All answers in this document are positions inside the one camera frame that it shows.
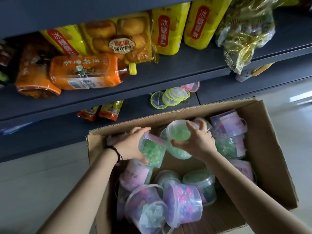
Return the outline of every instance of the cardboard box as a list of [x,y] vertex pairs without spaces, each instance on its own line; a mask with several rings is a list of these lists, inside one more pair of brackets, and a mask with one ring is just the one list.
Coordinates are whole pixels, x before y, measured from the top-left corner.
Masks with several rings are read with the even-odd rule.
[[[206,104],[160,113],[94,130],[90,132],[87,138],[89,162],[91,164],[97,154],[105,147],[105,137],[108,135],[128,132],[134,126],[152,127],[155,132],[160,126],[167,125],[174,120],[193,120],[195,117],[209,118],[212,115],[231,109],[236,109],[240,117],[247,122],[248,132],[245,135],[247,156],[245,159],[252,163],[252,167],[257,174],[259,187],[286,209],[297,208],[297,195],[283,153],[276,139],[275,131],[263,101],[257,99]],[[205,165],[193,157],[187,160],[179,160],[166,153],[161,168],[154,169],[154,172],[171,169],[183,176],[189,171],[203,167]],[[115,167],[111,174],[109,184],[96,214],[97,234],[139,233],[135,226],[127,222],[120,224],[115,220],[117,199],[114,194],[114,186],[123,168],[124,164]],[[204,207],[201,220],[181,225],[174,230],[174,234],[214,234],[245,226],[244,218],[220,185],[217,187],[216,192],[216,203]]]

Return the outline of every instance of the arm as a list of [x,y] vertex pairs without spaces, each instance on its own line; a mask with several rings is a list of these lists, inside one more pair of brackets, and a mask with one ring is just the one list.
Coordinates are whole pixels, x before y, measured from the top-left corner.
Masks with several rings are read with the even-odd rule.
[[199,123],[199,130],[187,123],[191,131],[189,140],[172,140],[172,145],[187,151],[206,164],[209,170],[216,175],[236,208],[255,233],[312,233],[298,218],[218,153],[214,138],[211,137],[210,132],[206,132],[206,124]]
[[[126,138],[114,145],[124,160],[136,158],[148,162],[139,152],[138,142],[150,129],[135,127]],[[37,234],[88,234],[117,161],[114,150],[102,151]]]

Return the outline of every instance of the round label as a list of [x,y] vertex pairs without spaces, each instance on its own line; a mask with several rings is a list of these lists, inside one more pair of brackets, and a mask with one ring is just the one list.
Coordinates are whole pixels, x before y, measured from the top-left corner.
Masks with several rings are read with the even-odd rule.
[[114,53],[126,54],[133,50],[135,42],[127,38],[113,39],[109,47],[114,50]]

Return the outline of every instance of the orange bottle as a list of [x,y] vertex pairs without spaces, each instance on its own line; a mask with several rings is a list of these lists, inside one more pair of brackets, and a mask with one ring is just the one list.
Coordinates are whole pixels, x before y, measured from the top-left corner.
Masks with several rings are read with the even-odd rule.
[[136,74],[135,63],[121,64],[109,53],[86,56],[58,56],[52,59],[51,82],[63,90],[114,87],[127,74]]

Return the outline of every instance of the barcode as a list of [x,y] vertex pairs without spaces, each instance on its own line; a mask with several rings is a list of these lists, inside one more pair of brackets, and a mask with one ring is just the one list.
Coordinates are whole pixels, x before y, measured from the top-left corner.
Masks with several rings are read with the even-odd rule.
[[68,80],[67,81],[69,83],[70,86],[72,86],[74,89],[81,89],[80,85],[77,84],[76,81],[73,81],[73,80]]
[[96,88],[96,85],[90,79],[80,79],[80,83],[82,83],[87,89]]

